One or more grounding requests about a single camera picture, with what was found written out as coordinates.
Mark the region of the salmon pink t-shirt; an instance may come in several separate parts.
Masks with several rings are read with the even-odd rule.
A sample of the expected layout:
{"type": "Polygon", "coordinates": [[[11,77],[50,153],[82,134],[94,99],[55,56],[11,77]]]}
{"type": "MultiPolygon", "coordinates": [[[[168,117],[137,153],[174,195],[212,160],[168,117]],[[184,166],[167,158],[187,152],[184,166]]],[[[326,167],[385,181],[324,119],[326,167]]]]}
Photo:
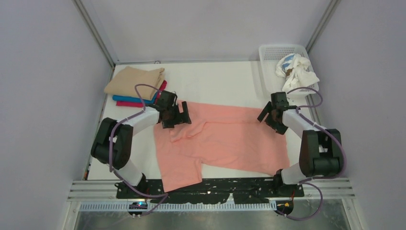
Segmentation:
{"type": "Polygon", "coordinates": [[[190,124],[154,126],[165,192],[198,184],[202,165],[274,175],[290,166],[287,141],[258,121],[260,108],[187,104],[190,124]]]}

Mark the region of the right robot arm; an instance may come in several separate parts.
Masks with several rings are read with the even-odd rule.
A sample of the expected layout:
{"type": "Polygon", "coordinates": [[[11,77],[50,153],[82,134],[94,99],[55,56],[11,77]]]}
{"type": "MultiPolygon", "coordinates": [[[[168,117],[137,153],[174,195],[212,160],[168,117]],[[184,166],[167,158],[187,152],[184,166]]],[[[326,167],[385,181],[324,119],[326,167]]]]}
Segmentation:
{"type": "Polygon", "coordinates": [[[276,133],[291,129],[300,139],[298,163],[278,170],[273,176],[273,189],[300,185],[314,178],[337,178],[344,172],[346,156],[337,129],[327,129],[301,113],[301,108],[288,102],[285,92],[271,94],[270,101],[257,118],[276,133]]]}

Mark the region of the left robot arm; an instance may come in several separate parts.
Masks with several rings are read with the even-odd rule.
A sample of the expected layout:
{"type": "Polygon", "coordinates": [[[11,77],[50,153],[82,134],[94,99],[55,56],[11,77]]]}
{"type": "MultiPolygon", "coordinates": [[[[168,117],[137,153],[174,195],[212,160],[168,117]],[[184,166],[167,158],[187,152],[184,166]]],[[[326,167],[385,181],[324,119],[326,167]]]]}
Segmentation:
{"type": "Polygon", "coordinates": [[[132,140],[139,132],[156,124],[163,128],[191,124],[187,102],[178,102],[175,93],[160,91],[155,103],[142,103],[140,112],[120,121],[112,118],[102,120],[90,154],[120,178],[125,185],[144,194],[147,190],[146,176],[131,161],[132,140]]]}

